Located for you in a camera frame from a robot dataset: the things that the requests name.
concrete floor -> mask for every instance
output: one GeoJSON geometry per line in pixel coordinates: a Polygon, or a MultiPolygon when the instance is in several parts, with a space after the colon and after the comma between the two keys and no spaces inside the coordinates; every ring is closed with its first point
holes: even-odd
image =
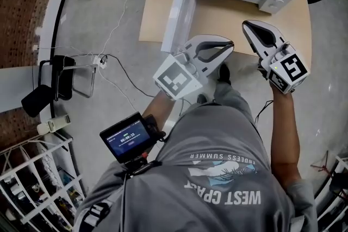
{"type": "MultiPolygon", "coordinates": [[[[83,53],[100,53],[123,12],[125,0],[66,0],[62,15],[66,20],[60,25],[57,46],[72,46],[83,53]]],[[[145,0],[128,0],[126,13],[120,26],[112,33],[105,53],[117,56],[130,78],[147,94],[155,95],[159,89],[152,76],[166,54],[159,51],[160,44],[139,42],[139,30],[145,0]]],[[[312,20],[313,54],[312,74],[295,91],[295,111],[301,141],[299,169],[304,178],[318,189],[325,176],[310,168],[320,160],[329,148],[340,152],[346,148],[348,132],[348,2],[347,0],[323,0],[309,6],[312,20]]],[[[57,48],[56,54],[74,55],[79,51],[57,48]]],[[[90,57],[76,57],[78,64],[90,63],[90,57]]],[[[249,66],[257,62],[255,57],[233,53],[228,59],[232,82],[249,102],[253,117],[267,100],[272,99],[268,83],[260,73],[249,66]]],[[[142,95],[128,81],[120,65],[109,57],[102,74],[117,83],[130,98],[134,107],[143,112],[151,99],[142,95]]],[[[86,79],[78,78],[81,88],[88,88],[86,79]]],[[[204,91],[212,96],[214,83],[204,91]]],[[[187,99],[195,102],[197,93],[187,99]]],[[[181,102],[175,104],[166,130],[178,118],[181,102]]],[[[66,111],[72,119],[67,131],[74,137],[73,151],[83,185],[91,190],[102,172],[114,160],[99,137],[99,133],[134,112],[126,98],[99,74],[95,80],[94,95],[90,99],[74,94],[69,101],[57,104],[57,114],[66,111]]],[[[272,133],[272,109],[260,117],[258,128],[266,149],[270,150],[272,133]]],[[[151,157],[155,157],[159,146],[151,157]]]]}

foot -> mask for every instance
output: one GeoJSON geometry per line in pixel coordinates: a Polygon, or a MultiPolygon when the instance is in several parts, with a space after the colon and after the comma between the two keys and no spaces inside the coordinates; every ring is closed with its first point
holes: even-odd
{"type": "Polygon", "coordinates": [[[205,104],[207,102],[208,102],[208,100],[207,100],[205,95],[203,95],[203,94],[199,94],[198,95],[198,97],[197,97],[197,104],[205,104]]]}
{"type": "Polygon", "coordinates": [[[219,82],[225,82],[231,85],[229,81],[229,69],[225,63],[222,63],[219,69],[219,78],[217,79],[219,82]]]}

brick wall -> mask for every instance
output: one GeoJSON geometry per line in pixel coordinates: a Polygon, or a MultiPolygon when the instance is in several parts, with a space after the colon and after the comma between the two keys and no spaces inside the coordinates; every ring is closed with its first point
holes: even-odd
{"type": "MultiPolygon", "coordinates": [[[[35,36],[41,27],[48,0],[0,0],[0,69],[37,63],[35,36]]],[[[0,113],[0,150],[36,134],[38,118],[22,108],[0,113]]]]}

white cable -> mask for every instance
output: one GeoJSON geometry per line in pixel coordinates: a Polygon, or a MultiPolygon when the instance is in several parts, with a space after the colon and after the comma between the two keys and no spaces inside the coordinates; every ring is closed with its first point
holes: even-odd
{"type": "Polygon", "coordinates": [[[59,47],[70,47],[73,49],[76,49],[77,51],[83,53],[83,51],[79,50],[78,48],[72,47],[72,46],[58,46],[58,47],[38,47],[38,49],[52,49],[52,48],[59,48],[59,47]]]}
{"type": "Polygon", "coordinates": [[[112,85],[114,85],[114,86],[127,98],[129,104],[132,106],[132,108],[133,108],[134,111],[136,112],[135,107],[133,106],[131,100],[127,97],[127,95],[126,95],[125,93],[123,93],[123,91],[122,91],[115,83],[113,83],[112,81],[109,81],[109,79],[105,78],[105,77],[102,75],[102,73],[100,72],[100,65],[98,65],[98,72],[99,72],[99,74],[101,75],[101,77],[102,77],[103,79],[105,79],[107,82],[109,82],[109,83],[111,83],[112,85]]]}
{"type": "Polygon", "coordinates": [[[126,3],[127,3],[127,0],[125,1],[124,5],[123,5],[123,13],[122,13],[122,15],[121,15],[121,17],[120,17],[119,23],[117,24],[117,26],[116,26],[113,30],[111,30],[110,35],[109,35],[107,41],[106,41],[105,44],[104,44],[103,51],[100,52],[100,54],[98,54],[98,58],[99,58],[99,56],[100,56],[101,54],[104,53],[105,48],[106,48],[106,46],[107,46],[108,41],[109,41],[110,38],[111,38],[112,33],[120,26],[121,20],[122,20],[124,14],[125,14],[125,12],[126,12],[126,3]]]}

wrist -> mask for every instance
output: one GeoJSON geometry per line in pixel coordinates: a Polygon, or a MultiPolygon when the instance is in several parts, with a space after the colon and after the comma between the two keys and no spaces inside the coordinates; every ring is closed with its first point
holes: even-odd
{"type": "Polygon", "coordinates": [[[169,98],[168,95],[163,90],[160,90],[158,92],[158,94],[155,96],[155,98],[159,98],[159,99],[161,99],[162,101],[165,101],[165,102],[175,102],[171,98],[169,98]]]}
{"type": "Polygon", "coordinates": [[[280,92],[280,90],[274,86],[272,86],[272,91],[273,91],[273,99],[279,99],[279,100],[288,100],[292,101],[293,100],[293,95],[291,92],[283,94],[280,92]]]}

